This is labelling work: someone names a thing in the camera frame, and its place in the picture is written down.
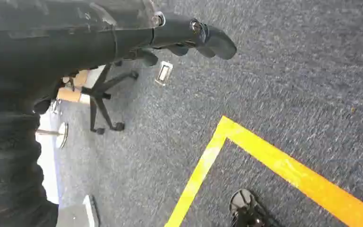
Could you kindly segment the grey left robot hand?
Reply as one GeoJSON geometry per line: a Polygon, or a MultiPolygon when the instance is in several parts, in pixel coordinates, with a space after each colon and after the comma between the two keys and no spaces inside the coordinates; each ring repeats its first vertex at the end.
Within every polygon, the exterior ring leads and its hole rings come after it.
{"type": "Polygon", "coordinates": [[[237,51],[221,29],[151,0],[0,0],[0,114],[30,113],[61,77],[145,48],[237,51]]]}

